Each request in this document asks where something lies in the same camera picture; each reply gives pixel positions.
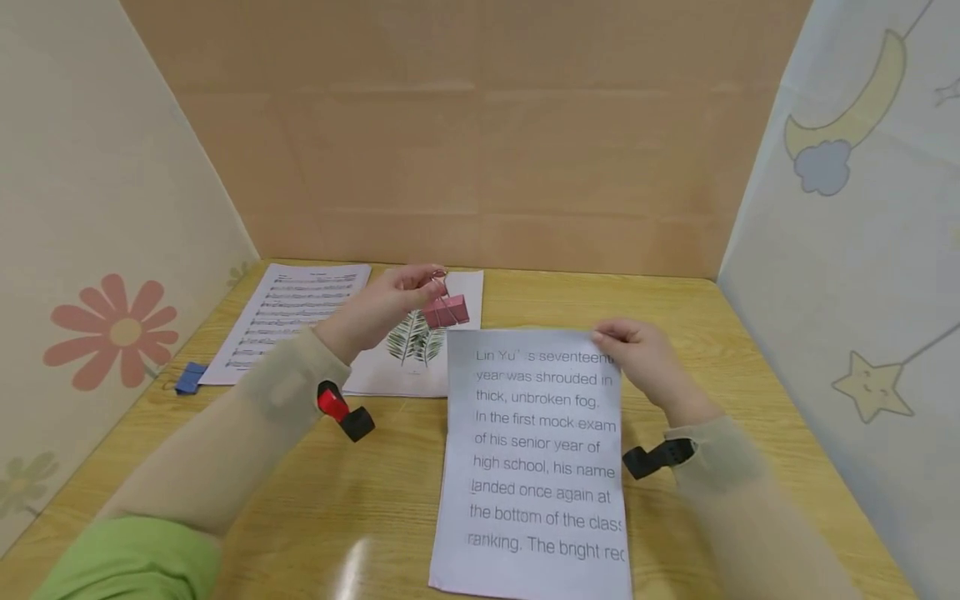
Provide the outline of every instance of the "yellow star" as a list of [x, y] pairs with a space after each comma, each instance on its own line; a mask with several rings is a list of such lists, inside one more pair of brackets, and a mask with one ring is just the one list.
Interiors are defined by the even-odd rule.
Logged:
[[875, 367], [851, 350], [850, 374], [833, 382], [833, 389], [853, 398], [860, 419], [869, 423], [880, 411], [913, 417], [897, 393], [902, 363]]

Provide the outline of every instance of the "wooden table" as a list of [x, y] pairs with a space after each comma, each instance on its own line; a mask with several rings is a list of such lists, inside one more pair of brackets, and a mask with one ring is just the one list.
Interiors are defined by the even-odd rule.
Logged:
[[[124, 478], [223, 391], [176, 396], [173, 383], [187, 361], [213, 357], [265, 268], [254, 267], [228, 295], [11, 549], [0, 563], [4, 598], [26, 598]], [[373, 276], [381, 270], [374, 266]], [[716, 285], [487, 270], [484, 327], [587, 328], [617, 315], [652, 321], [671, 335], [700, 383], [766, 452], [866, 597], [914, 597]], [[665, 421], [626, 381], [623, 390], [624, 445], [649, 447]], [[228, 538], [217, 598], [444, 597], [426, 581], [445, 402], [369, 397], [363, 404], [376, 419], [375, 435], [350, 444], [332, 420], [321, 420], [250, 503]], [[639, 482], [628, 477], [624, 497], [635, 597], [722, 597], [667, 469]]]

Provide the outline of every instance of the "red clip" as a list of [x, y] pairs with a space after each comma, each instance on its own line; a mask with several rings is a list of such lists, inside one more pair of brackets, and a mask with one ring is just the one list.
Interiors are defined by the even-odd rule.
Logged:
[[432, 281], [439, 281], [444, 288], [443, 294], [423, 308], [423, 317], [431, 329], [450, 327], [470, 322], [467, 312], [467, 299], [463, 294], [451, 297], [446, 289], [446, 271], [434, 271]]
[[341, 396], [340, 390], [332, 381], [325, 381], [317, 387], [317, 408], [335, 421], [342, 422], [350, 413], [347, 401]]

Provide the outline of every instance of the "wallpaper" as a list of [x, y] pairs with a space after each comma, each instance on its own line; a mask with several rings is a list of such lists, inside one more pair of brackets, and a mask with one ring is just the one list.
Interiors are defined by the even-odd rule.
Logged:
[[716, 276], [809, 0], [123, 0], [268, 257]]
[[122, 8], [0, 19], [0, 555], [255, 259]]
[[960, 597], [958, 23], [814, 3], [719, 277], [922, 598]]

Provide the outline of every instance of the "black wrist strap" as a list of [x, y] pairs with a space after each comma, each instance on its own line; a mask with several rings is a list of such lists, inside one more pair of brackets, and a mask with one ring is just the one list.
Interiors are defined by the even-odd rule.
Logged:
[[643, 479], [663, 467], [682, 465], [693, 456], [693, 442], [687, 439], [667, 440], [650, 452], [637, 446], [623, 455], [623, 465], [634, 479]]
[[373, 417], [363, 406], [350, 411], [344, 395], [340, 393], [340, 388], [332, 381], [323, 381], [317, 386], [317, 410], [336, 420], [344, 433], [354, 442], [358, 442], [376, 427], [373, 424]]

